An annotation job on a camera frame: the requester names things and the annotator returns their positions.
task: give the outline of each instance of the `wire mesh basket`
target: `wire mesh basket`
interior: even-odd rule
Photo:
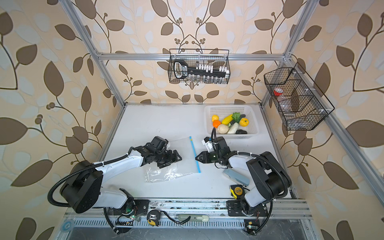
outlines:
[[[313,86],[303,81],[303,68],[278,68],[264,74],[265,86],[287,130],[313,130],[333,110],[334,106],[313,81]],[[324,106],[315,96],[325,97],[329,106]]]
[[[228,55],[229,50],[223,49],[170,49],[169,82],[228,84]]]

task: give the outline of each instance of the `wall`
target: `wall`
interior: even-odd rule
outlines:
[[[73,1],[100,52],[219,48],[282,53],[303,0]]]
[[[320,1],[294,51],[381,174],[383,6],[382,1]],[[384,208],[327,125],[288,132],[274,104],[266,110],[298,195],[307,200],[324,240],[381,239]]]
[[[265,54],[284,52],[305,2],[295,0],[283,6],[280,0],[98,0],[96,4],[88,0],[73,4],[100,52],[219,48]],[[232,61],[228,85],[186,85],[169,83],[165,61],[105,63],[128,103],[147,104],[256,103],[266,91],[261,76],[277,66],[273,61]]]
[[[319,6],[293,57],[306,65],[307,73],[313,78],[319,73],[325,76],[318,81],[335,105],[337,117],[381,175],[384,175],[383,11],[384,2],[373,0],[330,1],[328,6]]]
[[[0,1],[0,34],[0,231],[48,239],[65,208],[47,192],[73,163],[97,160],[120,107],[57,1]]]
[[[266,92],[262,76],[276,69],[273,61],[232,61],[229,84],[172,84],[161,67],[168,68],[168,62],[109,62],[108,70],[128,103],[258,103]]]

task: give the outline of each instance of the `yellow squash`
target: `yellow squash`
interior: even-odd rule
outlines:
[[[223,121],[221,121],[221,124],[228,125],[233,120],[232,114],[228,117],[224,118]]]

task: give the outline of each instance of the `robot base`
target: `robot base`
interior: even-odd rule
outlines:
[[[259,217],[266,217],[268,215],[268,211],[264,209],[263,205],[259,204],[255,206],[254,214],[250,216],[246,216],[242,212],[240,200],[228,200],[226,203],[228,209],[228,216],[230,217],[256,217],[257,211],[259,211]]]

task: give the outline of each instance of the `blue zipper seal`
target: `blue zipper seal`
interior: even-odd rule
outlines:
[[[193,150],[193,153],[195,154],[195,158],[196,158],[196,157],[197,157],[197,154],[196,154],[195,146],[193,145],[193,141],[192,141],[192,137],[191,137],[191,136],[189,136],[189,140],[191,140],[192,150]],[[198,162],[197,160],[195,160],[195,161],[196,161],[197,171],[198,171],[199,173],[201,173],[201,171],[200,171],[200,167],[199,167],[199,162]]]

